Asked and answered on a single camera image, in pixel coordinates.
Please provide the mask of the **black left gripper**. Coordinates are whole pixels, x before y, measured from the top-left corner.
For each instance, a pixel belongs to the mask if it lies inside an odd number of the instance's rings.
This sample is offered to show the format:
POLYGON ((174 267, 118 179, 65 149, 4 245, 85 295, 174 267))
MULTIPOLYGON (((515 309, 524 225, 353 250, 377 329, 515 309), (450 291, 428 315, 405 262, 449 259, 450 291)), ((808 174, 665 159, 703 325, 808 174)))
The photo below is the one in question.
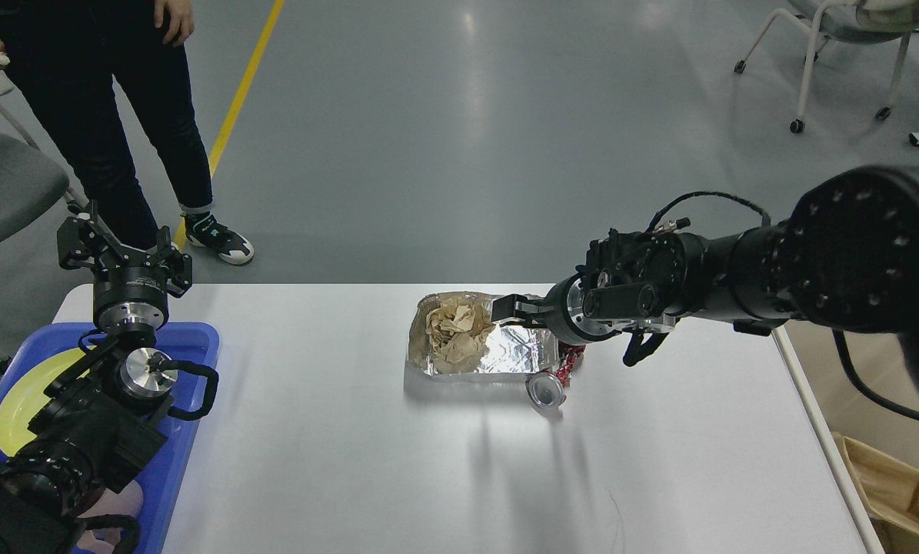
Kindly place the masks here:
POLYGON ((129 254, 106 228, 96 202, 72 213, 56 231, 58 265, 87 268, 93 274, 92 321, 111 332, 119 324, 141 323, 160 329, 168 322, 168 295, 181 298, 193 285, 192 257, 171 240, 164 225, 156 234, 151 266, 128 266, 129 254))

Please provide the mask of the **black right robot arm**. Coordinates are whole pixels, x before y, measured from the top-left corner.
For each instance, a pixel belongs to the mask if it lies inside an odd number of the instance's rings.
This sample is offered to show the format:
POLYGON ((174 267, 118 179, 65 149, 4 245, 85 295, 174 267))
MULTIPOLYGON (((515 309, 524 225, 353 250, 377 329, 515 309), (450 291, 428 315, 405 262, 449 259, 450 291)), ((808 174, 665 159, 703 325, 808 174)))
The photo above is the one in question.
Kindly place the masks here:
POLYGON ((719 239, 664 217, 590 242, 585 262, 542 299, 495 299, 493 322, 547 329, 574 346, 629 333, 628 367, 686 318, 760 336, 788 320, 836 338, 887 333, 919 394, 919 168, 843 172, 804 193, 786 220, 761 211, 758 227, 719 239))

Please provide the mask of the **person's hand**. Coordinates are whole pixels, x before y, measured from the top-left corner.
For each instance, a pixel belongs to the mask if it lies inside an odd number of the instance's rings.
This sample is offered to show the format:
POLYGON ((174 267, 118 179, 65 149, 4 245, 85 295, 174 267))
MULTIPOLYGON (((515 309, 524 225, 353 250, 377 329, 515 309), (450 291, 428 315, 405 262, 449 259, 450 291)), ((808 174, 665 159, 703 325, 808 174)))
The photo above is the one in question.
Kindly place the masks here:
POLYGON ((195 32, 195 12, 189 0, 158 0, 153 5, 154 28, 163 32, 161 43, 182 47, 195 32))

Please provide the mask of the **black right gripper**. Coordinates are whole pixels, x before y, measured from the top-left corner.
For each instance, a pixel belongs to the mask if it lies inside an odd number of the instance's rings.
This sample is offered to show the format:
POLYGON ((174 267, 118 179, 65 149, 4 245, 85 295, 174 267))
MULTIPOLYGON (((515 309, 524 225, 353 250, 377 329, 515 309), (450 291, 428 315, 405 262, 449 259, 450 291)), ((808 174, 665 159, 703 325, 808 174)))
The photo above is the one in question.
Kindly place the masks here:
POLYGON ((603 342, 621 334, 610 324, 586 318, 581 277, 558 282, 544 297, 510 294, 491 303, 491 322, 522 329, 546 329, 568 345, 603 342))

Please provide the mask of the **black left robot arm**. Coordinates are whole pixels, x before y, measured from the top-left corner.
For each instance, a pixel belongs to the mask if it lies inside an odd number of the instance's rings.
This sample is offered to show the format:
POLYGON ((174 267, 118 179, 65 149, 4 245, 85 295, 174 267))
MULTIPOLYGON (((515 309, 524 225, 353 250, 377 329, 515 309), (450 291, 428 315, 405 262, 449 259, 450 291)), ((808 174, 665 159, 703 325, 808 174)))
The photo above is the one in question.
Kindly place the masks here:
POLYGON ((94 275, 92 333, 102 340, 45 386, 28 423, 34 438, 0 462, 0 553, 69 553, 87 532, 118 532, 115 553, 142 540, 135 516, 88 511, 104 491, 121 493, 167 442, 167 418, 210 413, 219 375, 156 346, 168 298, 191 288, 192 261, 161 228, 152 250, 118 241, 97 205, 70 204, 56 232, 59 264, 94 275))

